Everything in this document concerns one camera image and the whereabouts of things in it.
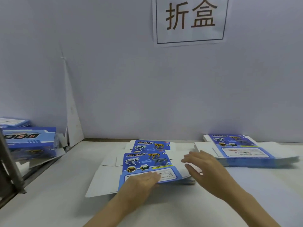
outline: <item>yellow robot dog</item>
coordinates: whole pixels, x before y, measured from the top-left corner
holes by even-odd
[[[159,153],[153,153],[153,154],[147,154],[147,155],[149,156],[149,158],[152,157],[152,159],[160,157]]]
[[[157,147],[156,149],[158,148],[164,148],[164,144],[158,144],[158,143],[154,143],[155,147]]]

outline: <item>table surface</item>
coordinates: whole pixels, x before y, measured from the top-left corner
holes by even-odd
[[[80,142],[0,210],[0,226],[82,227],[113,195],[85,198],[95,171],[119,142]],[[302,144],[284,143],[303,156]],[[193,150],[192,141],[180,141],[178,150]],[[302,161],[290,169],[271,172],[303,198]],[[247,226],[225,202],[194,186],[165,185],[119,226]]]

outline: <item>right hand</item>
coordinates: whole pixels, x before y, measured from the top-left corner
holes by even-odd
[[[202,170],[200,175],[191,165],[185,164],[190,175],[208,192],[224,201],[244,190],[212,155],[200,151],[184,155],[183,163],[192,163]]]

